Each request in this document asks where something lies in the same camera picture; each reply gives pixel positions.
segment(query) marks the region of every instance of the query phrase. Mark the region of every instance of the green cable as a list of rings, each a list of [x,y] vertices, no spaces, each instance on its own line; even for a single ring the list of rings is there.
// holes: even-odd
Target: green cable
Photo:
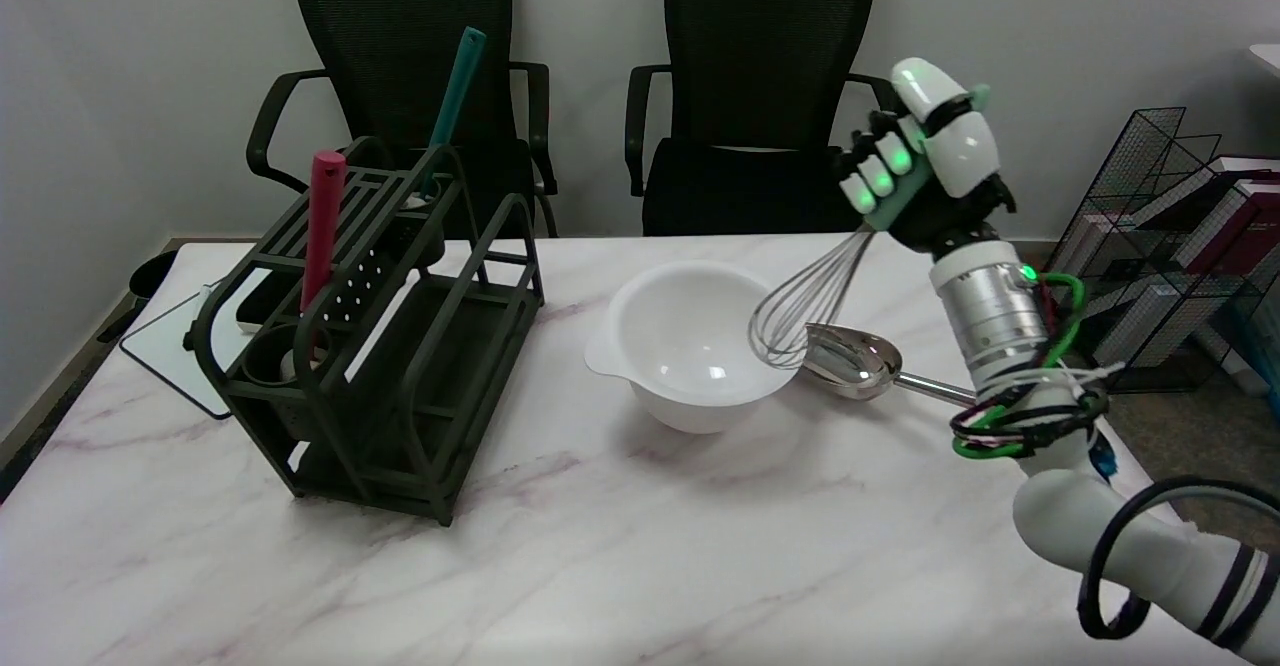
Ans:
[[[1062,359],[1062,356],[1065,356],[1066,352],[1070,351],[1071,345],[1075,342],[1075,337],[1080,329],[1079,315],[1084,311],[1084,302],[1087,300],[1087,293],[1084,288],[1084,282],[1073,277],[1071,274],[1044,273],[1041,274],[1041,278],[1046,283],[1057,283],[1071,288],[1071,327],[1066,329],[1066,333],[1062,334],[1062,338],[1059,339],[1059,342],[1055,343],[1053,347],[1050,348],[1050,351],[1044,356],[1044,361],[1041,365],[1042,369],[1044,369],[1050,366],[1050,364],[1057,364]],[[987,410],[986,414],[982,415],[980,419],[978,419],[978,421],[975,421],[969,428],[973,429],[991,428],[991,424],[1000,416],[1005,415],[1005,411],[1006,411],[1005,406],[992,406],[991,409]],[[964,456],[965,459],[988,460],[988,459],[1001,459],[1005,456],[1016,456],[1021,452],[1023,447],[1019,444],[1007,444],[992,448],[989,451],[974,451],[964,446],[964,443],[959,438],[955,438],[952,439],[951,448],[952,451],[955,451],[960,456]]]

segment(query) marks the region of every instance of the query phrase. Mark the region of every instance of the mesh chair back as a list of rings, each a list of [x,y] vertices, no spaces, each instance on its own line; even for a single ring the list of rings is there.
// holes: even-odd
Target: mesh chair back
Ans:
[[[667,0],[672,136],[826,146],[872,0]]]
[[[511,110],[511,0],[298,0],[352,137],[397,154],[426,146],[462,31],[488,36],[454,143],[516,138]]]

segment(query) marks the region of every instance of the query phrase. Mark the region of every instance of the whisk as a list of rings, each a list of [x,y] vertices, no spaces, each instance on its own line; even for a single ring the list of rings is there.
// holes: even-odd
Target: whisk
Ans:
[[[748,338],[760,361],[781,370],[799,369],[804,364],[805,324],[828,325],[840,315],[873,236],[876,232],[864,225],[782,282],[755,306],[748,323]]]

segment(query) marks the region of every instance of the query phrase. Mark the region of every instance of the wire rack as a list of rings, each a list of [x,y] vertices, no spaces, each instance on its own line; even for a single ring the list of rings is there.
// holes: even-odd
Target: wire rack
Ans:
[[[1233,315],[1247,319],[1280,272],[1257,237],[1271,215],[1248,182],[1216,181],[1221,137],[1179,136],[1184,115],[1130,115],[1050,259],[1089,291],[1078,350],[1128,364],[1107,384],[1117,393],[1204,383],[1242,338]],[[1219,197],[1212,183],[1230,187]]]

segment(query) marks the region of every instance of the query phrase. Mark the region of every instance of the dark green utensil rack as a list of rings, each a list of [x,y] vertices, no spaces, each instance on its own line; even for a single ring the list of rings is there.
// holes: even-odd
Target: dark green utensil rack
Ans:
[[[451,177],[439,178],[443,173]],[[428,179],[439,196],[425,209],[404,210],[406,197]],[[457,277],[431,274],[444,252],[445,214],[457,207],[472,224],[470,256]],[[521,224],[525,254],[493,250],[508,219]],[[351,168],[329,284],[298,314],[307,242],[302,197],[211,293],[195,324],[196,359],[294,496],[449,525],[545,302],[531,224],[527,204],[508,196],[477,234],[466,177],[448,146],[429,150],[410,172]],[[522,266],[520,278],[513,286],[493,283],[485,269],[493,263]],[[348,366],[415,268],[421,280],[347,380]],[[259,269],[297,283],[223,371],[210,343],[214,315]],[[307,352],[316,362],[300,356]],[[285,355],[296,378],[280,373]]]

